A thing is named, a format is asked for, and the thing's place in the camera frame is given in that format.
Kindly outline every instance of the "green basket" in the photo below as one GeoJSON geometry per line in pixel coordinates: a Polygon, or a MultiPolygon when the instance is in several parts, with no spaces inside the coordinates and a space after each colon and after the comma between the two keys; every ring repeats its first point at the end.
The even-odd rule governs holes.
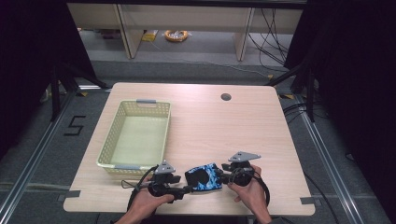
{"type": "Polygon", "coordinates": [[[110,174],[142,176],[163,161],[171,105],[155,100],[120,102],[97,165],[110,174]]]}

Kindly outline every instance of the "aluminum rail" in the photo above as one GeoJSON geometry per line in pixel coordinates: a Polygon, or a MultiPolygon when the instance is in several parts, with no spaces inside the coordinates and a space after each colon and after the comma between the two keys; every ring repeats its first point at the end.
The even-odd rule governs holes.
{"type": "Polygon", "coordinates": [[[54,134],[56,133],[56,130],[63,119],[65,110],[70,105],[70,102],[73,100],[75,94],[75,91],[70,91],[66,94],[62,103],[62,110],[60,111],[57,118],[49,124],[49,127],[35,148],[35,151],[33,152],[29,161],[26,163],[12,189],[8,193],[8,196],[3,200],[0,207],[0,223],[6,224],[11,218],[11,215],[18,205],[22,194],[24,193],[29,181],[35,173],[38,164],[41,162],[41,159],[43,158],[54,134]]]}
{"type": "MultiPolygon", "coordinates": [[[[299,104],[303,103],[303,99],[300,95],[296,95],[297,102],[299,104]]],[[[350,223],[362,224],[364,223],[361,213],[359,212],[358,206],[355,203],[355,200],[352,198],[349,189],[347,188],[346,183],[344,182],[343,177],[341,177],[338,172],[337,167],[335,166],[334,161],[332,160],[332,156],[330,155],[326,145],[324,144],[317,126],[314,122],[311,122],[310,118],[306,113],[303,113],[303,120],[309,134],[314,141],[315,147],[318,151],[318,154],[323,162],[324,168],[329,175],[330,180],[332,181],[332,186],[335,189],[335,192],[338,195],[338,198],[341,201],[341,205],[343,205],[346,216],[349,219],[350,223]]]]}

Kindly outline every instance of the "wooden table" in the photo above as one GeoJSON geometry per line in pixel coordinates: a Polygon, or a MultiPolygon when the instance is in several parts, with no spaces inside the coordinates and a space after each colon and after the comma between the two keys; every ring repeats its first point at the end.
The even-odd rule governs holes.
{"type": "MultiPolygon", "coordinates": [[[[251,163],[262,168],[262,178],[271,192],[272,215],[314,214],[315,206],[300,200],[311,194],[274,88],[153,83],[114,85],[70,189],[80,190],[80,194],[66,198],[66,211],[126,211],[132,190],[123,189],[119,177],[96,165],[112,119],[125,99],[172,104],[164,157],[176,168],[174,175],[182,176],[180,187],[186,185],[184,172],[190,168],[210,162],[221,167],[237,151],[246,151],[262,155],[251,163]],[[223,93],[229,93],[232,99],[222,100],[223,93]]],[[[160,206],[157,214],[251,215],[242,203],[233,202],[234,197],[226,186],[218,191],[187,194],[183,200],[160,206]]]]}

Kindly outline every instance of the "gray carpet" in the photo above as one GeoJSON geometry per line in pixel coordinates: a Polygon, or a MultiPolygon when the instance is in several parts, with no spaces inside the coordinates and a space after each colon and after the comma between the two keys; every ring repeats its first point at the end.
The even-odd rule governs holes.
{"type": "MultiPolygon", "coordinates": [[[[122,63],[92,62],[99,79],[108,84],[118,81],[161,82],[161,83],[202,83],[202,84],[235,84],[262,85],[268,81],[268,75],[279,76],[281,73],[268,71],[260,66],[238,66],[244,70],[259,71],[263,75],[242,72],[234,68],[213,64],[187,63],[122,63]]],[[[292,82],[287,80],[279,84],[278,91],[287,91],[292,82]]],[[[78,79],[80,84],[89,84],[78,79]]],[[[28,189],[23,194],[19,205],[8,223],[106,223],[120,214],[67,213],[63,210],[60,196],[67,192],[88,145],[97,120],[105,105],[108,92],[89,92],[87,96],[74,97],[67,108],[49,148],[40,162],[28,189]],[[65,133],[76,133],[68,127],[74,116],[85,116],[76,119],[75,124],[83,125],[79,135],[65,136],[65,133]]],[[[295,100],[280,100],[285,108],[296,104],[295,100]]],[[[347,149],[337,131],[327,118],[325,107],[315,106],[316,124],[326,143],[337,168],[345,179],[356,203],[367,223],[390,223],[376,197],[363,178],[354,161],[345,157],[347,149]]],[[[302,116],[298,113],[287,115],[290,121],[290,132],[297,149],[304,171],[316,182],[328,198],[339,223],[348,223],[344,208],[335,193],[332,183],[321,163],[318,152],[305,128],[302,116]]],[[[37,108],[34,118],[27,125],[21,141],[8,152],[0,162],[0,197],[4,199],[9,190],[9,183],[17,180],[35,146],[50,123],[50,101],[37,108]]],[[[325,203],[318,189],[307,180],[308,187],[321,205],[317,206],[312,217],[288,217],[294,223],[334,223],[330,207],[325,203]]]]}

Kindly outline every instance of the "basket handle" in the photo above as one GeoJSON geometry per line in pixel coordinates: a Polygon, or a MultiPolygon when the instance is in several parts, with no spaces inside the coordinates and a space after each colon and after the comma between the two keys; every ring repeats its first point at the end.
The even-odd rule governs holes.
{"type": "Polygon", "coordinates": [[[137,99],[136,100],[137,106],[157,106],[157,101],[156,100],[150,100],[150,99],[137,99]]]}
{"type": "Polygon", "coordinates": [[[140,170],[141,167],[137,165],[115,165],[114,169],[121,169],[121,170],[140,170]]]}

